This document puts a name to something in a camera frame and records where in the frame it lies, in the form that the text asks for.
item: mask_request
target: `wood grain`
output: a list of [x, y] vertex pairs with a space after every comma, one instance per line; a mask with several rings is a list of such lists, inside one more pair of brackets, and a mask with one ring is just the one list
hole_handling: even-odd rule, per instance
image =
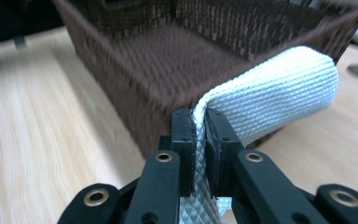
[[[115, 109], [76, 57], [65, 29], [0, 43], [0, 222], [54, 223], [79, 190], [121, 188], [145, 161]], [[299, 187], [339, 183], [358, 190], [358, 63], [350, 46], [338, 64], [333, 105], [294, 122], [260, 150]], [[234, 222], [231, 214], [225, 222]]]

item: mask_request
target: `wicker basket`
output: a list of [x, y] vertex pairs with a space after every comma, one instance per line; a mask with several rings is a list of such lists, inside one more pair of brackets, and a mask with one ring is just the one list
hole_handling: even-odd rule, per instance
[[358, 7], [315, 0], [53, 0], [144, 156], [172, 112], [294, 46], [338, 61]]

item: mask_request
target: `folded towel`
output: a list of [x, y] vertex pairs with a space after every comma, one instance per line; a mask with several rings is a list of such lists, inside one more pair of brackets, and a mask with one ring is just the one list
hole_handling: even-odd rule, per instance
[[181, 198], [181, 223], [219, 223], [220, 215], [230, 207], [230, 199], [219, 199], [218, 207], [209, 193], [204, 150], [206, 108], [224, 113], [246, 146], [328, 107], [337, 83], [337, 69], [330, 57], [297, 47], [207, 92], [192, 113], [197, 129], [195, 193]]

